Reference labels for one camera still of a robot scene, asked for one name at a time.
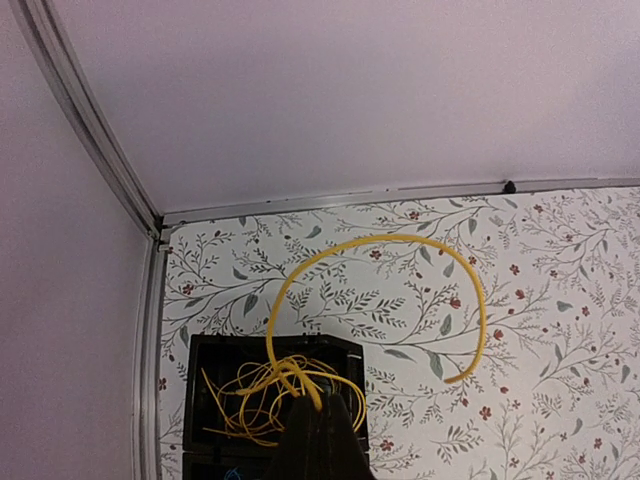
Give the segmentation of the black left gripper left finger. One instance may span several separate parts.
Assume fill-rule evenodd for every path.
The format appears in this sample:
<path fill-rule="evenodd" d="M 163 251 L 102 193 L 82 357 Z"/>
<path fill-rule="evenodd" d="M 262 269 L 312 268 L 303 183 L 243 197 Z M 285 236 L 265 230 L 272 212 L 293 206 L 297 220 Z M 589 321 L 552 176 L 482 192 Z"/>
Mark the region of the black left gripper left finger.
<path fill-rule="evenodd" d="M 264 474 L 268 480 L 319 479 L 322 414 L 309 397 L 296 398 Z"/>

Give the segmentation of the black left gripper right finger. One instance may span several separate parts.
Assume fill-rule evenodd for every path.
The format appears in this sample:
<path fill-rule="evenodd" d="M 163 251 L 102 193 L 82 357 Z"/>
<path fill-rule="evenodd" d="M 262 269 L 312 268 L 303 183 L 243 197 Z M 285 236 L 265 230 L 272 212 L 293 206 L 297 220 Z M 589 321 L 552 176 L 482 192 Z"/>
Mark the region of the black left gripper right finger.
<path fill-rule="evenodd" d="M 343 398 L 332 394 L 323 410 L 323 478 L 374 479 Z"/>

